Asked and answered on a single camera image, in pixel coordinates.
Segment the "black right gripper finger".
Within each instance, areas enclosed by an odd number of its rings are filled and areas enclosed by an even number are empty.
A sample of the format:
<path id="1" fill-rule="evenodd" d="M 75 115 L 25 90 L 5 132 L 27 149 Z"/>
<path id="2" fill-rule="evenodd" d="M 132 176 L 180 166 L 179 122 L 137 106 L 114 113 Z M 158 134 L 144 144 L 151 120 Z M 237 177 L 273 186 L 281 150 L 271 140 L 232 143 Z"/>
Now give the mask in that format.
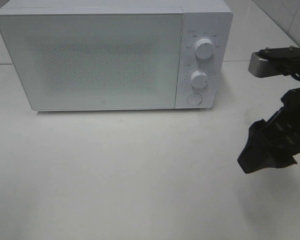
<path id="1" fill-rule="evenodd" d="M 237 159 L 245 174 L 267 168 L 282 169 L 297 164 L 293 155 L 283 148 L 271 146 L 263 136 L 262 128 L 266 124 L 262 119 L 249 127 L 247 142 Z"/>

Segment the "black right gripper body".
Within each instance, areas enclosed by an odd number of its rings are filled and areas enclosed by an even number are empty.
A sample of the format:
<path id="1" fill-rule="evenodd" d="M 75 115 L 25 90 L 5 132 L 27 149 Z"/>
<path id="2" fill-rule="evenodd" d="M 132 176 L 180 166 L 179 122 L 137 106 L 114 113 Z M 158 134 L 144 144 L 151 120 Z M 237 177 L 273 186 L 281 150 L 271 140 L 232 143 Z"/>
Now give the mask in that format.
<path id="1" fill-rule="evenodd" d="M 300 81 L 300 74 L 292 77 Z M 281 107 L 268 122 L 270 142 L 289 150 L 300 150 L 300 88 L 291 89 L 281 98 Z"/>

